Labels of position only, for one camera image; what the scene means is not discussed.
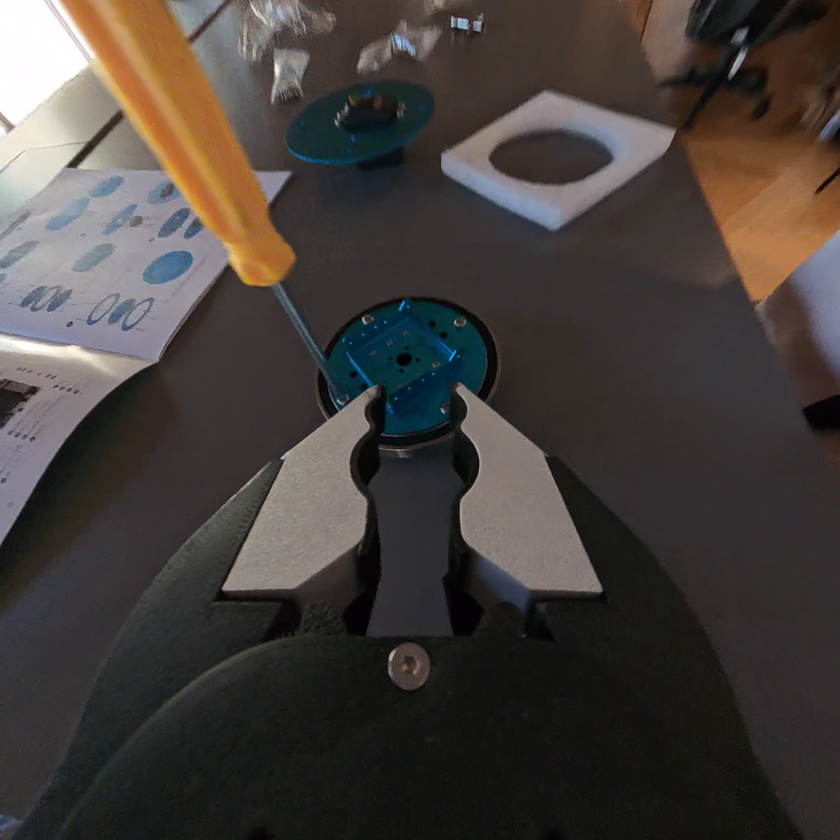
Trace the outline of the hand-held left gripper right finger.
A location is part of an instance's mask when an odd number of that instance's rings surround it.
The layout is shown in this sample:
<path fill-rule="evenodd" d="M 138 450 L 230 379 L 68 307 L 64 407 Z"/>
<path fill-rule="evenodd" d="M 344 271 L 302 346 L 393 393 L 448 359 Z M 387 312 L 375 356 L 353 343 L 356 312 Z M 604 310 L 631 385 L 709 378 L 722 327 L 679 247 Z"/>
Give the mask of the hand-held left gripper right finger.
<path fill-rule="evenodd" d="M 466 385 L 450 389 L 453 465 L 463 486 L 448 538 L 448 617 L 457 636 L 507 603 L 593 601 L 603 585 L 548 456 Z"/>

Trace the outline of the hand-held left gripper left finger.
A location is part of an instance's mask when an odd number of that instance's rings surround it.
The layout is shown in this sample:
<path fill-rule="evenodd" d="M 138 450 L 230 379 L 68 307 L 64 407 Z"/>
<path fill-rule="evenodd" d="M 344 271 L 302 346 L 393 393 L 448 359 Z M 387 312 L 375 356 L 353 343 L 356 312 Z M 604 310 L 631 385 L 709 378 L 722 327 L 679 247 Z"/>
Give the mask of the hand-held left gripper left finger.
<path fill-rule="evenodd" d="M 382 564 L 368 486 L 380 467 L 385 391 L 363 391 L 288 450 L 222 593 L 283 601 L 300 614 L 331 605 L 350 634 L 366 635 Z"/>

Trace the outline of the blue round bracket base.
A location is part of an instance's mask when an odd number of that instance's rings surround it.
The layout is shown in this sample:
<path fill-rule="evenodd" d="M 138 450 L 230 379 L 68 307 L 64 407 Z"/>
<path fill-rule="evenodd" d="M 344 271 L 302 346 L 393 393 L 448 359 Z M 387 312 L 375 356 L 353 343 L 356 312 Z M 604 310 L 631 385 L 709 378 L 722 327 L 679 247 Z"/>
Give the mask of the blue round bracket base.
<path fill-rule="evenodd" d="M 385 393 L 381 451 L 414 455 L 452 434 L 449 390 L 466 386 L 488 401 L 501 353 L 473 312 L 434 297 L 395 298 L 347 321 L 324 349 L 339 396 L 349 402 L 373 386 Z"/>

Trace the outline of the yellow-handled screwdriver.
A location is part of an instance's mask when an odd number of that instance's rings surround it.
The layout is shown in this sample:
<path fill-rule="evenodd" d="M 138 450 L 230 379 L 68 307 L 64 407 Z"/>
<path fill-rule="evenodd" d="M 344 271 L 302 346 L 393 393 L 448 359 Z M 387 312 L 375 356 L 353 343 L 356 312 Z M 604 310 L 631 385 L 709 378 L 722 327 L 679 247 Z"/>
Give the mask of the yellow-handled screwdriver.
<path fill-rule="evenodd" d="M 215 91 L 166 2 L 66 1 L 122 112 L 171 176 L 228 261 L 252 287 L 271 288 L 345 406 L 326 357 L 282 286 L 296 264 Z"/>

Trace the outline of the dark grey desk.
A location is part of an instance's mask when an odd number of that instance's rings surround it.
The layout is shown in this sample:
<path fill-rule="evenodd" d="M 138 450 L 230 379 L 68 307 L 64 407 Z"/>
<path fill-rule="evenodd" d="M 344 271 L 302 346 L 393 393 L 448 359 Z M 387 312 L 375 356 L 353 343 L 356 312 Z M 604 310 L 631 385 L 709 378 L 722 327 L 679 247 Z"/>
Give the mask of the dark grey desk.
<path fill-rule="evenodd" d="M 550 234 L 439 155 L 543 89 L 666 119 L 615 2 L 488 2 L 405 164 L 294 164 L 293 112 L 196 52 L 261 169 L 322 341 L 442 298 L 500 350 L 492 408 L 563 495 L 603 584 L 522 612 L 466 593 L 450 517 L 478 446 L 381 457 L 366 627 L 224 595 L 280 458 L 322 423 L 268 290 L 227 270 L 161 364 L 70 437 L 2 548 L 13 838 L 838 838 L 838 484 L 680 148 Z"/>

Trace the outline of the printed instruction booklet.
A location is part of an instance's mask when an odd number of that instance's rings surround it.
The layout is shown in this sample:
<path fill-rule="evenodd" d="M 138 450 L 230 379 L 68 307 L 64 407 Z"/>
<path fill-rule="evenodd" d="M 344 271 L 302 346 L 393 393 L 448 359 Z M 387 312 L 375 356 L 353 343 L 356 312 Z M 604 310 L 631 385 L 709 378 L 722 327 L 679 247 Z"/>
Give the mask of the printed instruction booklet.
<path fill-rule="evenodd" d="M 65 169 L 2 215 L 1 540 L 77 426 L 228 265 L 163 171 Z"/>

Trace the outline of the blue round plate with servo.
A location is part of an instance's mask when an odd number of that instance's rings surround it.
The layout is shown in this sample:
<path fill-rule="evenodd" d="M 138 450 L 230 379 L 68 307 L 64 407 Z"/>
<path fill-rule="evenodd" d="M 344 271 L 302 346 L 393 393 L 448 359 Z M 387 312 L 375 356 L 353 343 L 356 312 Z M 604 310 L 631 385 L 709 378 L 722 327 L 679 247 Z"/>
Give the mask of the blue round plate with servo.
<path fill-rule="evenodd" d="M 432 91 L 416 83 L 358 82 L 304 108 L 287 131 L 287 147 L 317 165 L 400 165 L 405 147 L 431 122 L 434 106 Z"/>

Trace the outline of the small clear bag of screws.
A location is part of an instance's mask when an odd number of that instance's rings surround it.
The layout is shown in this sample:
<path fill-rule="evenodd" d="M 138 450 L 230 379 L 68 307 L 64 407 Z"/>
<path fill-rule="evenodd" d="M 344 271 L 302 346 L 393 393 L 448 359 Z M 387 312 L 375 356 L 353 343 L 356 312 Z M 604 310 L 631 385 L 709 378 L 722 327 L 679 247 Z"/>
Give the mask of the small clear bag of screws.
<path fill-rule="evenodd" d="M 356 62 L 356 72 L 360 75 L 374 73 L 383 69 L 395 56 L 419 60 L 419 48 L 415 40 L 396 30 L 361 49 Z"/>
<path fill-rule="evenodd" d="M 305 49 L 275 48 L 272 54 L 273 81 L 270 102 L 294 102 L 303 96 L 305 77 L 311 54 Z"/>
<path fill-rule="evenodd" d="M 442 34 L 441 27 L 415 26 L 402 20 L 392 31 L 392 48 L 400 56 L 424 62 L 432 53 Z"/>

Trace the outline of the crumpled clear plastic wrap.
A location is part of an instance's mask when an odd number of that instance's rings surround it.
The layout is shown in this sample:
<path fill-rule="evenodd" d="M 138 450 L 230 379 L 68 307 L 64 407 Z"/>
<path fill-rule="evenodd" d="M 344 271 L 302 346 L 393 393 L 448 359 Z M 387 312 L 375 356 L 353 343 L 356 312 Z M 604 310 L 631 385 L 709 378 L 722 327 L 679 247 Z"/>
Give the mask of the crumpled clear plastic wrap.
<path fill-rule="evenodd" d="M 305 2 L 247 1 L 240 15 L 239 51 L 253 64 L 283 36 L 327 35 L 336 24 L 333 12 Z"/>

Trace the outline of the black tripod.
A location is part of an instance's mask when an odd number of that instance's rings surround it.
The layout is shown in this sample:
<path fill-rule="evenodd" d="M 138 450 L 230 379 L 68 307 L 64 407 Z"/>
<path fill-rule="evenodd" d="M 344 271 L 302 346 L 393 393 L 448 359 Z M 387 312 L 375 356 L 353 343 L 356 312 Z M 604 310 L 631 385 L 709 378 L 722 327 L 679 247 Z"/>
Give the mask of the black tripod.
<path fill-rule="evenodd" d="M 821 22 L 830 8 L 821 1 L 696 1 L 686 21 L 685 37 L 696 46 L 718 49 L 714 65 L 690 66 L 680 76 L 659 82 L 660 88 L 697 88 L 698 100 L 679 126 L 693 130 L 700 115 L 721 91 L 740 93 L 753 100 L 751 120 L 770 110 L 769 72 L 747 66 L 756 50 L 785 35 L 802 32 Z"/>

